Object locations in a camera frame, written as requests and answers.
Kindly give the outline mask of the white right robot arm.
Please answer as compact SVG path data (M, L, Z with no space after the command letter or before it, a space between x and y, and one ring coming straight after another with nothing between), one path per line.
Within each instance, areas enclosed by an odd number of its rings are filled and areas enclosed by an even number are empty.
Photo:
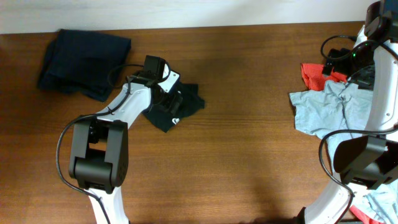
M383 223L397 222L397 43L377 44L360 31L353 56L369 47L376 79L370 90L354 81L327 81L322 91L291 93L295 128L320 138L318 155L329 178L301 209L297 223L338 223L351 208Z

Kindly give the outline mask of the dark green t-shirt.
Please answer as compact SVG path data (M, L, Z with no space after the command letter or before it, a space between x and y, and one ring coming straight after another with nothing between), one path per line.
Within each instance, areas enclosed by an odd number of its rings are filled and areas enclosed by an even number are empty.
M150 109L142 114L156 127L167 133L177 125L183 118L195 114L198 110L205 108L205 101L198 95L198 84L178 82L175 90L183 96L183 101L175 115Z

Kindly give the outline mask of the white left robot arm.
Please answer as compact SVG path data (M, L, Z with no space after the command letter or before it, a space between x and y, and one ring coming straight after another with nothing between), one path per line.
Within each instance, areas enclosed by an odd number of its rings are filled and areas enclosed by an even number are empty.
M129 223L121 190L129 166L129 128L155 104L155 91L166 98L179 80L172 72L148 87L140 78L130 78L106 108L74 123L68 171L89 196L97 223Z

